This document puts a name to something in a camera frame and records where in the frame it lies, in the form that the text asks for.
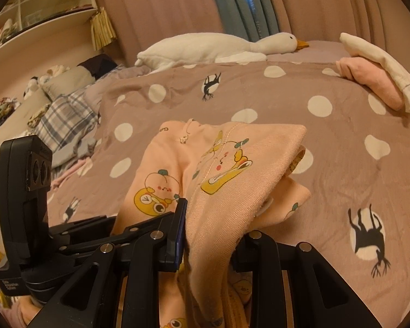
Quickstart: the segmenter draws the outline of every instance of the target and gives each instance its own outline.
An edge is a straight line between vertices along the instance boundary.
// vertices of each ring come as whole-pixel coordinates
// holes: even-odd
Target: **bedspread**
[[[338,77],[333,64],[271,61],[118,80],[100,114],[91,161],[48,196],[50,225],[65,213],[116,215],[165,121],[304,125],[306,153],[291,177],[312,198],[265,231],[313,244],[383,327],[397,327],[410,303],[410,115]]]

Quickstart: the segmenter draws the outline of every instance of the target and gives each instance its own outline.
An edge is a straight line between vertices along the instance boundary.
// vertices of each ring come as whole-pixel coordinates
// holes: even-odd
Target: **mattress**
[[[338,77],[333,63],[301,61],[190,65],[119,80],[100,114],[91,161],[48,194],[51,226],[116,215],[165,121],[302,124],[306,154],[292,177],[312,198],[264,231],[313,244],[383,327],[400,323],[410,302],[410,115]]]

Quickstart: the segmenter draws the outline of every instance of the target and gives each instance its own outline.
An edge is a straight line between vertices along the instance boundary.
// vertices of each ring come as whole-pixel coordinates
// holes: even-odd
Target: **yellow fabric hanging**
[[[91,18],[91,39],[93,40],[95,51],[102,49],[117,39],[117,35],[104,7]]]

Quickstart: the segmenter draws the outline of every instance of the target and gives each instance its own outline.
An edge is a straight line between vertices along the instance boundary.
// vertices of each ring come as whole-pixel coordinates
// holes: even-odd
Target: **bed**
[[[177,0],[184,13],[173,16],[178,23],[167,30],[156,27],[167,19],[164,7],[148,4],[155,17],[148,21],[155,27],[150,34],[134,20],[135,0],[105,1],[130,65],[136,52],[180,32],[258,38],[242,0],[231,6],[200,0],[190,9],[187,0]],[[313,244],[383,327],[398,327],[410,310],[410,114],[393,111],[370,89],[341,78],[335,64],[348,56],[337,42],[340,32],[389,49],[382,8],[378,0],[334,0],[335,6],[318,0],[322,8],[310,9],[310,1],[270,0],[279,30],[311,40],[310,48],[269,55],[267,61],[186,65],[150,75],[129,68],[129,76],[94,91],[94,154],[48,194],[49,224],[117,215],[146,148],[165,132],[167,121],[304,125],[306,152],[291,177],[311,191],[311,199],[262,230],[282,243]],[[228,26],[220,16],[230,8],[239,14]],[[207,11],[209,23],[195,15],[200,10]],[[144,217],[137,211],[131,218]],[[174,318],[162,316],[161,324]]]

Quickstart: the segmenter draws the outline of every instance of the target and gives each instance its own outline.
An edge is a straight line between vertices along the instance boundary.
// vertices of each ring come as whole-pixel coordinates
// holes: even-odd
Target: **cartoon eye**
[[[252,165],[251,160],[246,160],[243,164],[240,164],[237,169],[244,169]]]
[[[150,203],[152,203],[152,197],[146,194],[140,197],[140,201],[145,205],[149,205]]]
[[[162,214],[165,212],[165,208],[163,205],[161,205],[160,203],[156,203],[155,205],[153,205],[153,210],[157,213],[157,214]]]
[[[173,328],[182,328],[182,323],[181,323],[180,321],[178,321],[177,319],[172,319],[172,320],[170,321],[170,325],[171,325]]]

